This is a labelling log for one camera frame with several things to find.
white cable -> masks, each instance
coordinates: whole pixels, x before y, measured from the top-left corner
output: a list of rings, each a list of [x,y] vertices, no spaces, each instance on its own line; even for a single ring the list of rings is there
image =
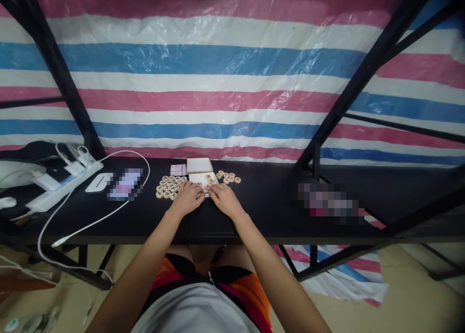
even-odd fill
[[[149,176],[150,176],[150,165],[149,165],[149,162],[147,161],[147,159],[144,158],[144,157],[142,156],[142,154],[139,154],[139,153],[136,152],[136,151],[126,151],[126,150],[125,150],[125,151],[116,151],[116,152],[114,152],[113,154],[110,154],[110,155],[104,157],[103,159],[101,159],[101,160],[99,160],[99,161],[103,161],[103,160],[105,160],[105,159],[108,159],[110,156],[113,156],[113,155],[118,154],[118,153],[121,153],[121,152],[132,152],[132,153],[135,153],[135,154],[139,155],[142,159],[145,160],[145,163],[147,164],[148,172],[147,172],[147,177],[145,178],[145,181],[144,181],[144,183],[142,184],[142,186],[144,186],[144,185],[146,184],[147,180],[149,179]],[[83,231],[83,230],[85,230],[85,229],[87,229],[87,228],[89,228],[89,227],[91,227],[91,226],[93,226],[93,225],[95,225],[95,224],[97,224],[97,223],[100,223],[100,222],[103,221],[104,219],[110,217],[112,214],[114,214],[114,213],[116,213],[117,211],[119,211],[120,209],[122,209],[128,202],[129,202],[129,200],[126,201],[123,205],[121,205],[121,206],[118,207],[117,209],[115,209],[112,213],[107,214],[105,217],[100,218],[99,220],[97,220],[97,221],[95,221],[95,222],[93,222],[93,223],[90,223],[89,225],[87,225],[87,226],[85,226],[85,227],[79,229],[78,231],[75,231],[74,233],[72,233],[72,234],[70,234],[70,235],[68,235],[68,236],[65,236],[64,238],[59,239],[58,241],[56,241],[56,242],[52,245],[52,247],[57,247],[57,246],[61,245],[62,243],[66,242],[69,238],[75,236],[76,234],[79,234],[81,231]]]
[[[27,216],[30,216],[31,214],[34,214],[35,211],[29,211],[19,217],[16,217],[16,218],[13,218],[13,219],[10,219],[10,222],[14,222],[14,221],[17,221],[17,220],[20,220],[21,218],[24,218],[24,217],[27,217]]]
[[[74,266],[69,266],[69,265],[65,265],[65,264],[62,264],[60,262],[57,262],[57,261],[54,261],[54,260],[51,260],[50,258],[48,258],[46,255],[44,255],[44,253],[42,252],[42,248],[41,248],[41,243],[42,243],[42,236],[44,235],[44,232],[45,232],[45,229],[47,228],[48,224],[50,223],[50,221],[52,220],[52,218],[57,214],[58,210],[68,201],[69,197],[71,196],[71,194],[73,193],[73,191],[81,184],[83,178],[85,177],[86,175],[86,172],[87,172],[87,168],[89,167],[89,162],[91,160],[91,156],[90,154],[87,155],[87,165],[84,169],[84,171],[82,171],[79,175],[82,175],[82,177],[80,178],[80,181],[79,183],[77,183],[73,189],[71,189],[71,191],[68,193],[68,195],[66,196],[66,198],[63,200],[63,202],[61,203],[60,206],[58,206],[58,208],[52,213],[52,215],[48,218],[47,222],[45,223],[44,227],[42,228],[42,231],[40,232],[39,234],[39,239],[37,240],[37,251],[39,252],[40,256],[46,260],[47,262],[51,263],[51,264],[56,264],[56,265],[60,265],[62,267],[65,267],[65,268],[69,268],[69,269],[83,269],[83,270],[97,270],[97,271],[101,271],[103,272],[106,276],[108,276],[109,280],[111,281],[111,283],[113,284],[113,279],[111,278],[110,274],[108,274],[108,272],[106,272],[105,270],[100,270],[100,269],[90,269],[90,268],[86,268],[86,267],[74,267]]]
[[[64,154],[58,149],[58,145],[60,144],[61,142],[58,142],[57,144],[55,144],[55,149],[58,153],[58,155],[60,156],[60,158],[65,161],[68,165],[71,165],[71,161],[69,161],[67,158],[65,158]]]
[[[120,153],[120,152],[125,152],[125,151],[116,151],[116,152],[114,152],[113,154],[110,154],[110,155],[104,157],[103,159],[101,159],[101,160],[99,160],[99,161],[103,161],[103,160],[109,158],[110,156],[113,156],[113,155],[118,154],[118,153]],[[139,155],[142,159],[145,160],[145,163],[147,164],[147,168],[148,168],[147,177],[145,178],[145,181],[144,181],[144,183],[142,184],[142,185],[145,185],[146,182],[147,182],[147,180],[149,179],[149,176],[150,176],[150,165],[149,165],[149,162],[147,161],[147,159],[145,159],[145,157],[143,157],[141,154],[139,154],[139,153],[136,152],[136,151],[128,151],[128,152],[135,153],[135,154]],[[82,173],[83,175],[85,175],[85,172],[87,171],[87,167],[89,166],[89,161],[90,161],[90,155],[88,155],[88,162],[87,162],[87,165],[86,165],[86,169],[85,169],[84,172]],[[42,240],[42,236],[43,236],[43,234],[44,234],[44,231],[45,231],[46,227],[48,226],[48,224],[50,223],[51,219],[52,219],[52,218],[55,216],[55,214],[57,213],[57,211],[66,203],[66,201],[68,200],[68,198],[70,197],[70,195],[72,194],[72,192],[74,191],[74,189],[71,190],[71,191],[69,192],[69,194],[68,194],[68,196],[65,198],[65,200],[64,200],[64,201],[61,203],[61,205],[54,211],[54,213],[50,216],[50,218],[48,219],[48,221],[45,223],[45,225],[44,225],[44,227],[42,228],[42,231],[41,231],[41,233],[40,233],[40,235],[39,235],[39,239],[38,239],[38,241],[37,241],[37,250],[39,251],[39,254],[40,254],[40,256],[41,256],[43,259],[47,260],[48,262],[50,262],[50,263],[52,263],[52,264],[58,264],[58,265],[61,265],[61,266],[64,266],[64,267],[70,268],[70,269],[85,269],[85,270],[97,270],[97,271],[102,271],[105,275],[107,275],[107,277],[110,279],[111,283],[113,284],[113,283],[114,283],[114,282],[113,282],[113,279],[111,278],[111,276],[110,276],[105,270],[100,270],[100,269],[89,269],[89,268],[84,268],[84,267],[71,267],[71,266],[66,266],[66,265],[64,265],[64,264],[61,264],[61,263],[55,262],[55,261],[53,261],[53,260],[51,260],[51,259],[48,259],[48,258],[42,253],[42,249],[41,249],[41,247],[40,247],[40,243],[41,243],[41,240]],[[93,223],[87,225],[86,227],[84,227],[84,228],[82,228],[82,229],[80,229],[80,230],[78,230],[78,231],[72,233],[71,235],[68,235],[68,236],[66,236],[66,237],[64,237],[64,238],[59,239],[58,241],[56,241],[56,242],[52,245],[52,247],[57,247],[57,246],[61,245],[62,243],[64,243],[64,242],[67,241],[69,238],[73,237],[74,235],[76,235],[76,234],[80,233],[81,231],[83,231],[83,230],[85,230],[85,229],[87,229],[87,228],[89,228],[89,227],[91,227],[91,226],[93,226],[93,225],[95,225],[95,224],[101,222],[102,220],[104,220],[104,219],[110,217],[112,214],[116,213],[116,212],[119,211],[121,208],[123,208],[123,206],[126,205],[128,202],[129,202],[129,201],[126,201],[123,205],[121,205],[120,207],[118,207],[118,208],[117,208],[116,210],[114,210],[112,213],[107,214],[105,217],[100,218],[99,220],[97,220],[97,221],[95,221],[95,222],[93,222]]]
[[[0,265],[0,269],[16,269],[16,270],[21,270],[15,265]],[[43,274],[52,274],[53,272],[41,272],[38,270],[30,270],[30,269],[25,269],[26,271],[34,272],[34,273],[43,273]]]
[[[0,258],[3,259],[4,261],[6,261],[7,263],[10,263],[12,264],[12,266],[8,266],[8,265],[1,265],[0,268],[11,268],[11,269],[18,269],[20,271],[22,271],[23,273],[25,273],[26,275],[29,275],[31,277],[34,277],[36,279],[39,279],[39,280],[42,280],[42,281],[45,281],[45,282],[48,282],[50,283],[51,285],[55,285],[55,286],[71,286],[71,285],[80,285],[80,286],[83,286],[86,291],[87,291],[87,294],[89,295],[89,310],[87,310],[87,314],[86,314],[86,317],[84,318],[84,323],[86,323],[87,321],[87,317],[89,316],[89,313],[91,312],[92,310],[92,294],[91,292],[89,291],[89,289],[87,287],[85,287],[82,283],[79,283],[79,282],[73,282],[73,283],[70,283],[70,284],[60,284],[60,283],[57,283],[57,282],[53,282],[53,281],[50,281],[46,278],[43,278],[43,277],[40,277],[40,276],[37,276],[34,274],[34,272],[40,272],[40,271],[34,271],[34,270],[29,270],[29,269],[24,269],[21,265],[19,265],[18,263],[15,263],[13,262],[12,260],[9,260],[7,257],[4,257],[2,255],[0,255]]]

white shirt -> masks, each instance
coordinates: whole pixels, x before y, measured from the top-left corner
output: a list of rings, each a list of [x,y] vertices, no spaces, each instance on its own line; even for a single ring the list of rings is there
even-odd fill
[[[176,288],[157,299],[131,333],[260,333],[224,293],[208,283]]]

blue stripe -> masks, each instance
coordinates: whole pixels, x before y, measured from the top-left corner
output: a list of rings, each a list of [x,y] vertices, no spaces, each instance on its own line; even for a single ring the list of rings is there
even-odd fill
[[[430,0],[423,10],[420,11],[418,16],[415,18],[413,23],[410,25],[408,29],[414,30],[425,23],[428,19],[434,16],[437,12],[442,10],[447,4],[449,4],[452,0]],[[463,20],[460,18],[459,14],[453,15],[452,17],[448,18],[434,29],[463,29]]]
[[[0,135],[68,134],[79,135],[74,121],[69,120],[2,120]],[[311,139],[318,125],[288,125],[270,122],[243,121],[223,124],[137,125],[93,122],[101,137],[107,138],[186,138],[226,139],[232,136]]]
[[[372,160],[392,163],[439,164],[459,166],[465,164],[464,156],[426,156],[397,154],[363,149],[321,148],[321,158],[334,160]]]
[[[350,110],[416,120],[465,123],[465,106],[362,92]]]
[[[0,135],[65,134],[80,135],[74,121],[69,120],[1,120]],[[267,137],[267,138],[303,138],[311,139],[318,125],[287,125],[268,122],[244,121],[233,125],[221,124],[167,124],[137,125],[110,124],[94,122],[101,137],[107,138],[188,138],[202,137],[226,139],[231,136]],[[321,157],[325,159],[353,159],[386,161],[393,163],[462,165],[465,157],[425,156],[397,154],[376,150],[321,148]]]
[[[72,72],[211,75],[325,75],[351,78],[365,54],[218,45],[61,45]],[[0,43],[0,69],[48,70],[37,47]]]
[[[310,246],[305,245],[304,247],[308,251],[308,253],[310,254]],[[318,250],[318,261],[322,261],[322,260],[324,260],[326,258],[329,258],[329,257],[331,257],[331,254],[328,254],[326,252],[322,252],[322,251]],[[369,278],[363,276],[357,270],[355,270],[354,268],[350,267],[347,264],[339,265],[339,266],[335,267],[335,269],[340,271],[341,273],[347,275],[347,276],[350,276],[351,278],[353,278],[353,279],[355,279],[357,281],[360,281],[360,282],[373,282],[372,280],[370,280]]]

white box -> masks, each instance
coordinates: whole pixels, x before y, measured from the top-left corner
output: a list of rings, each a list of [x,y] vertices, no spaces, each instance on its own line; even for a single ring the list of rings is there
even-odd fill
[[[187,159],[187,174],[212,171],[213,166],[209,158]]]

hand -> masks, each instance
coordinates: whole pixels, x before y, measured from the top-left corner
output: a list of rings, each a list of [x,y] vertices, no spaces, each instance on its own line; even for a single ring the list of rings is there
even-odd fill
[[[242,208],[236,195],[227,184],[221,183],[212,185],[209,193],[215,205],[224,214],[229,216],[233,222],[236,223],[244,217],[249,218],[248,214]]]
[[[178,194],[168,211],[183,218],[186,214],[199,207],[204,200],[205,193],[202,188],[190,181],[184,181],[181,183]]]

